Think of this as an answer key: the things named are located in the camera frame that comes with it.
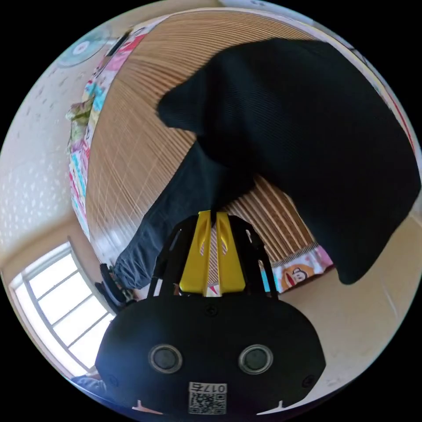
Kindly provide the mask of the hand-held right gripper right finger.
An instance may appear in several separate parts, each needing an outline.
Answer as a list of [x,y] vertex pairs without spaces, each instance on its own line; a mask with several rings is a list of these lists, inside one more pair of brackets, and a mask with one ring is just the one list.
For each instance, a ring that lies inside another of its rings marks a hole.
[[243,292],[246,284],[229,216],[216,214],[218,285],[221,293]]

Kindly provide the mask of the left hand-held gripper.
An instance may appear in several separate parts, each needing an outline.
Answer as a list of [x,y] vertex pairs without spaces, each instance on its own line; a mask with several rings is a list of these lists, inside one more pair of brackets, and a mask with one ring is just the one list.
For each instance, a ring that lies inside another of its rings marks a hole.
[[119,313],[136,302],[132,290],[120,284],[112,268],[105,263],[101,263],[99,269],[102,281],[95,282],[95,288],[114,313]]

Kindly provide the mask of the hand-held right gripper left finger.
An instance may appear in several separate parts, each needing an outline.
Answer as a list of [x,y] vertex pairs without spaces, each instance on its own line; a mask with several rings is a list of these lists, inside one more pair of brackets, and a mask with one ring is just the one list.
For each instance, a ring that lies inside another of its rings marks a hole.
[[184,293],[206,293],[209,277],[211,244],[211,212],[198,214],[185,268],[179,283]]

